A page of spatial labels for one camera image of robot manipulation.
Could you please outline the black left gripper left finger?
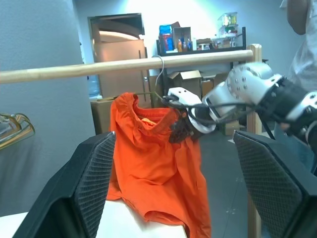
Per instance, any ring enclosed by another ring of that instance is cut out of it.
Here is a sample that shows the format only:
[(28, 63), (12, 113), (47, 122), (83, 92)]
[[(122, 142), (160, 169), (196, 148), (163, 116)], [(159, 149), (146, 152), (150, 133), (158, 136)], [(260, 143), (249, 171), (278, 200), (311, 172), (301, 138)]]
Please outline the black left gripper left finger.
[(70, 160), (52, 176), (15, 238), (94, 238), (108, 192), (115, 133), (80, 143)]

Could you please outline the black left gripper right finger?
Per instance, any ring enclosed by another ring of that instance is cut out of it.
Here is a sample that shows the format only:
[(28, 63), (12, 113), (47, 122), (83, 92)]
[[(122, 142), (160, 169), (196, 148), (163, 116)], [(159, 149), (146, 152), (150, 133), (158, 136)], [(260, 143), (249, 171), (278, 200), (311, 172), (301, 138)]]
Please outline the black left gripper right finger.
[(272, 238), (317, 236), (317, 178), (283, 144), (236, 131), (248, 193)]

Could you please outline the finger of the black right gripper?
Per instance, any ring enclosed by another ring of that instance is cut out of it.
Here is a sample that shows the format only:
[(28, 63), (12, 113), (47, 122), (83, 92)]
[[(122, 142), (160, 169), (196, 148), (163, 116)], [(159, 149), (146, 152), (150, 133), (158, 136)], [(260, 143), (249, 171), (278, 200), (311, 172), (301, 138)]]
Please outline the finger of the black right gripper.
[(170, 126), (171, 134), (169, 136), (170, 143), (181, 143), (191, 135), (191, 128), (187, 118), (180, 118)]

